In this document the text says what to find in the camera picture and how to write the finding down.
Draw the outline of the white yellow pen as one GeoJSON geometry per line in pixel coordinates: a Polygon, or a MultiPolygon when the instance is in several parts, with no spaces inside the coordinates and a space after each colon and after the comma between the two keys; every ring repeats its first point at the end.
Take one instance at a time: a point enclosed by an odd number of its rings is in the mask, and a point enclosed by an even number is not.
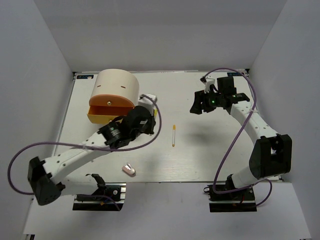
{"type": "Polygon", "coordinates": [[[172,139],[171,139],[171,146],[175,147],[176,145],[176,125],[173,124],[172,126],[172,139]]]}
{"type": "Polygon", "coordinates": [[[157,119],[157,113],[158,113],[158,111],[155,109],[154,110],[154,119],[157,119]]]}

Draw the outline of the beige orange drawer container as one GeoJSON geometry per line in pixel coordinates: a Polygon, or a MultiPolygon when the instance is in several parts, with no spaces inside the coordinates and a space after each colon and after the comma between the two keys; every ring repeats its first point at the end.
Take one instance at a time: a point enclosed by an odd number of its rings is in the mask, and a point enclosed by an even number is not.
{"type": "Polygon", "coordinates": [[[138,79],[122,69],[105,69],[98,73],[87,117],[93,124],[108,124],[118,116],[125,116],[138,104],[138,79]]]}

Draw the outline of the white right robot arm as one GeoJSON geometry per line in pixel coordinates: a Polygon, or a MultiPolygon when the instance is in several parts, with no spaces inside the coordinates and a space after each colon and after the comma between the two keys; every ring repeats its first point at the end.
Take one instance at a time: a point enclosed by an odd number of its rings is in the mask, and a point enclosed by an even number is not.
{"type": "Polygon", "coordinates": [[[214,190],[216,194],[226,194],[236,200],[244,190],[259,181],[289,173],[292,165],[293,141],[287,134],[280,134],[271,128],[245,93],[238,93],[232,76],[207,79],[202,77],[205,87],[194,93],[192,114],[210,113],[217,108],[228,112],[241,125],[253,143],[248,165],[227,177],[224,190],[214,190]]]}

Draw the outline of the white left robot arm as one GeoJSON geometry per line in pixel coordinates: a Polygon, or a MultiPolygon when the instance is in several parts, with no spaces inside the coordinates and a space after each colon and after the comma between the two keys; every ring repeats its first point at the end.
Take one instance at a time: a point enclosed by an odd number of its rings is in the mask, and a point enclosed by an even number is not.
{"type": "Polygon", "coordinates": [[[106,187],[84,177],[70,178],[80,167],[112,152],[128,152],[127,146],[141,134],[153,135],[155,105],[137,105],[127,115],[121,115],[99,128],[80,144],[69,144],[65,152],[29,161],[27,180],[37,203],[48,205],[64,195],[89,195],[99,200],[106,187]]]}

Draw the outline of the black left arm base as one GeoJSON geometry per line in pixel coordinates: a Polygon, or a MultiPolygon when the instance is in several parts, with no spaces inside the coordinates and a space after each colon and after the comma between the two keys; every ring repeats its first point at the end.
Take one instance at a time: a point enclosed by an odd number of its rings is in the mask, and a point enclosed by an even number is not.
{"type": "Polygon", "coordinates": [[[96,173],[86,174],[93,180],[96,187],[92,194],[76,195],[73,201],[73,211],[95,211],[95,212],[119,212],[126,197],[125,183],[106,183],[96,173]]]}

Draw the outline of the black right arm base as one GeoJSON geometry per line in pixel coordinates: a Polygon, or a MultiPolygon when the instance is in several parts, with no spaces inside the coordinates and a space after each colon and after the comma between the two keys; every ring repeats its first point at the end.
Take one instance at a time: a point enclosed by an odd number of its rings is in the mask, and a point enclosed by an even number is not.
{"type": "Polygon", "coordinates": [[[213,185],[207,185],[203,192],[209,196],[211,213],[244,213],[256,212],[257,205],[254,191],[249,188],[237,192],[217,194],[213,185]]]}

